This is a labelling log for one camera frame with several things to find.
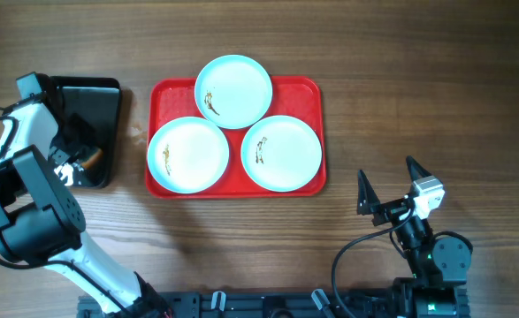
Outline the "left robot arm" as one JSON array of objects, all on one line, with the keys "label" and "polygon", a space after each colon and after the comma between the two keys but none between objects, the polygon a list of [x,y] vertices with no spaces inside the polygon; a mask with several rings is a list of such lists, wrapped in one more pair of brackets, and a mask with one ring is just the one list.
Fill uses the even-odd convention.
[{"label": "left robot arm", "polygon": [[45,102],[26,99],[1,112],[0,266],[57,272],[109,317],[171,317],[166,300],[87,233],[79,203],[48,163],[59,127]]}]

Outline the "light blue plate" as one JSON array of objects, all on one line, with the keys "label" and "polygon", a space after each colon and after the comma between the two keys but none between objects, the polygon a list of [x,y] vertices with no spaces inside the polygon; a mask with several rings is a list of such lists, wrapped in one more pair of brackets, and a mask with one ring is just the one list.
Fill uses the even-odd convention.
[{"label": "light blue plate", "polygon": [[159,128],[149,142],[149,174],[163,188],[199,193],[216,184],[229,163],[225,134],[201,117],[179,117]]},{"label": "light blue plate", "polygon": [[267,113],[273,85],[270,75],[256,60],[226,55],[202,68],[194,94],[196,107],[206,119],[221,128],[239,130]]},{"label": "light blue plate", "polygon": [[266,117],[245,134],[240,159],[250,179],[262,188],[286,193],[308,184],[323,159],[315,131],[287,115]]}]

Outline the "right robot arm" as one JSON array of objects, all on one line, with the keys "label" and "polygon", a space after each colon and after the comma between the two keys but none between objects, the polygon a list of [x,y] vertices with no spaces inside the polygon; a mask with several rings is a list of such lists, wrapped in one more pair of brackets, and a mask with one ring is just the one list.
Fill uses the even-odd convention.
[{"label": "right robot arm", "polygon": [[411,185],[404,197],[382,202],[359,171],[357,213],[389,225],[389,238],[408,262],[411,277],[398,277],[385,290],[381,312],[390,317],[468,317],[467,283],[473,245],[453,231],[435,233],[428,222],[444,199],[444,184],[412,156],[406,158]]}]

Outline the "black water tray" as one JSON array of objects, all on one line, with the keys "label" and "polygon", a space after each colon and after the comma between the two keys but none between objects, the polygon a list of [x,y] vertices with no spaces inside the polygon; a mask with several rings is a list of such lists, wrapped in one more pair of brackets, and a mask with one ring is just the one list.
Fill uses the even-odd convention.
[{"label": "black water tray", "polygon": [[103,159],[94,170],[79,170],[77,165],[66,163],[54,168],[55,173],[66,186],[107,186],[122,103],[122,90],[118,81],[113,78],[49,77],[52,90],[45,93],[46,105],[58,124],[57,133],[64,121],[77,113],[93,126],[96,143],[103,151]]}]

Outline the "light blue plate top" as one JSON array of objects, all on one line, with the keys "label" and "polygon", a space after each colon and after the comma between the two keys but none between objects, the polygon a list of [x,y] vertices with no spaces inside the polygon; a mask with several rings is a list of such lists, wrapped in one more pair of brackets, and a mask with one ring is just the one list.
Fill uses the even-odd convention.
[{"label": "light blue plate top", "polygon": [[196,107],[206,119],[221,128],[239,130],[267,113],[273,85],[270,75],[256,60],[226,55],[202,68],[194,94]]}]

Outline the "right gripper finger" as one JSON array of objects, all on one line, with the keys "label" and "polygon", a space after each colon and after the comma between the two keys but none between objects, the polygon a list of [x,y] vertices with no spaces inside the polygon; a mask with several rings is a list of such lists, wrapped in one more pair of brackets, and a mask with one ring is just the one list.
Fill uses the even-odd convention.
[{"label": "right gripper finger", "polygon": [[363,170],[357,173],[358,180],[358,199],[357,199],[357,214],[358,215],[373,215],[378,212],[381,205],[370,181],[367,179]]},{"label": "right gripper finger", "polygon": [[406,157],[408,174],[412,181],[429,178],[432,174],[426,170],[412,155]]}]

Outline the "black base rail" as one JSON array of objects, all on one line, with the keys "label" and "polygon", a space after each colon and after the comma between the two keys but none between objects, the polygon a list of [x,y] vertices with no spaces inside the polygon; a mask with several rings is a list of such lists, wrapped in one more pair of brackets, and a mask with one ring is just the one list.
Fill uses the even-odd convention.
[{"label": "black base rail", "polygon": [[470,318],[464,289],[353,289],[340,294],[341,305],[330,293],[224,293],[163,292],[172,308],[170,317],[271,318],[271,317],[455,317]]}]

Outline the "green orange sponge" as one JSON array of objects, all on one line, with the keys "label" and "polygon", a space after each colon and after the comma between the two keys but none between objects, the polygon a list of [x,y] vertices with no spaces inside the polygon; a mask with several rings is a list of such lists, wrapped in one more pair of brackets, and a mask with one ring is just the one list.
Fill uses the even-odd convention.
[{"label": "green orange sponge", "polygon": [[103,159],[103,151],[100,148],[91,148],[81,157],[80,166],[84,170],[93,170]]}]

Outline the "red plastic tray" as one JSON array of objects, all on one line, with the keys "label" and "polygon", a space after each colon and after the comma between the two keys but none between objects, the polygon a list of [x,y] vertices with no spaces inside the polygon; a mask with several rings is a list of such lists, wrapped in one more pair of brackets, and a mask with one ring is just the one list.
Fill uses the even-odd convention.
[{"label": "red plastic tray", "polygon": [[[149,103],[148,138],[166,123],[179,117],[200,117],[195,103],[195,78],[169,78],[158,82],[152,89]],[[273,76],[273,99],[267,116],[288,115],[309,125],[321,143],[324,143],[322,91],[306,76]],[[244,171],[240,146],[246,129],[226,130],[230,146],[230,162],[219,181],[210,188],[191,194],[169,191],[159,185],[149,169],[145,170],[145,186],[155,197],[169,200],[244,199],[266,197],[304,197],[319,193],[326,183],[326,160],[308,184],[292,192],[277,193],[257,185]]]}]

